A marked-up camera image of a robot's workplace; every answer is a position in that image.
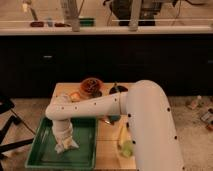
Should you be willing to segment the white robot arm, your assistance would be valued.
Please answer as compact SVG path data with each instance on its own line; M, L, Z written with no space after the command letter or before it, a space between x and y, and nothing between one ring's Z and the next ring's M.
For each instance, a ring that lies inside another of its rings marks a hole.
M133 153L138 171L183 171L184 162L171 108L163 89L153 81L141 80L127 92L80 102L51 101L45 115L54 121L56 134L72 117L119 115L128 117Z

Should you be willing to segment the white wrapped gripper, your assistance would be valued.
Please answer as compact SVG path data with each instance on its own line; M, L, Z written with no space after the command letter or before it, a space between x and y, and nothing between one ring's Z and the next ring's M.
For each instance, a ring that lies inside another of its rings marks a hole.
M57 142L72 136L73 127L69 120L53 121L53 135Z

